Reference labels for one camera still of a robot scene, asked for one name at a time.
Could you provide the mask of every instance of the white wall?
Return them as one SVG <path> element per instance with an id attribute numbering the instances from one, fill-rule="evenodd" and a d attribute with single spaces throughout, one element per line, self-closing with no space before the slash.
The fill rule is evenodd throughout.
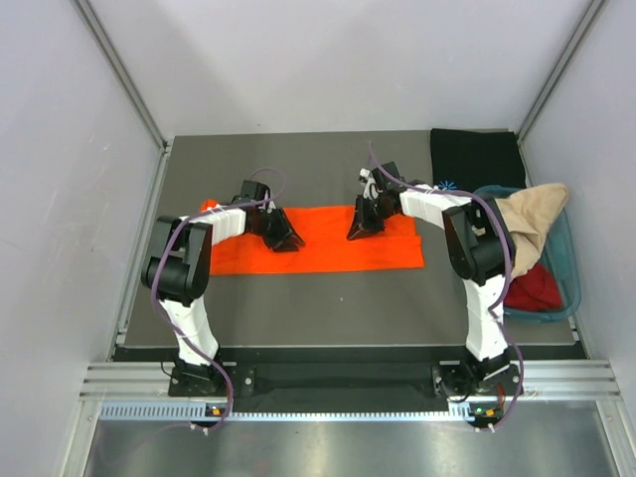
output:
<path id="1" fill-rule="evenodd" d="M 607 3 L 525 150 L 535 181 L 570 187 L 578 319 L 636 422 L 636 2 Z"/>
<path id="2" fill-rule="evenodd" d="M 92 0 L 166 136 L 517 129 L 587 0 Z"/>
<path id="3" fill-rule="evenodd" d="M 0 474 L 49 476 L 157 149 L 69 0 L 0 7 Z"/>

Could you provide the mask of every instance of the beige cloth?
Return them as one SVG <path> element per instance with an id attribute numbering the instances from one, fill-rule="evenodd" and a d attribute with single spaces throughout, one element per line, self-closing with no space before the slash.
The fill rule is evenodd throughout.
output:
<path id="1" fill-rule="evenodd" d="M 512 277 L 525 275 L 539 261 L 550 227 L 567 202 L 565 184 L 544 184 L 496 199 L 517 253 Z"/>

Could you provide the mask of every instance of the folded orange fabric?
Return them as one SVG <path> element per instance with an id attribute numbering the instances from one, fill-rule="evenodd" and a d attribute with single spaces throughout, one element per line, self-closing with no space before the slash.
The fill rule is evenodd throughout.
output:
<path id="1" fill-rule="evenodd" d="M 216 205 L 207 201 L 202 210 Z M 298 251 L 274 252 L 261 237 L 245 234 L 212 248 L 211 275 L 323 273 L 423 268 L 421 237 L 411 217 L 393 216 L 385 231 L 348 241 L 353 206 L 286 207 L 287 218 L 305 241 Z"/>

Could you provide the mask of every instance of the teal plastic basket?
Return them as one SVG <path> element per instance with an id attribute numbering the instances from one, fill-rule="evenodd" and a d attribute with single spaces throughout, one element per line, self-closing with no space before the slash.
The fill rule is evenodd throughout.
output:
<path id="1" fill-rule="evenodd" d="M 486 186 L 476 194 L 486 197 L 506 198 L 520 189 Z M 580 283 L 576 255 L 572 243 L 567 213 L 563 210 L 548 232 L 546 246 L 539 263 L 555 278 L 563 307 L 560 310 L 530 312 L 504 308 L 504 316 L 511 320 L 526 323 L 556 323 L 572 316 L 580 305 Z"/>

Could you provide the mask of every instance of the blue snowflake logo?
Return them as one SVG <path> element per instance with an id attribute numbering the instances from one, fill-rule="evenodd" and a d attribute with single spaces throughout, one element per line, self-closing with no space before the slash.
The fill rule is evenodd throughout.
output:
<path id="1" fill-rule="evenodd" d="M 437 184 L 437 187 L 442 191 L 454 191 L 457 189 L 457 186 L 452 181 L 441 181 Z"/>

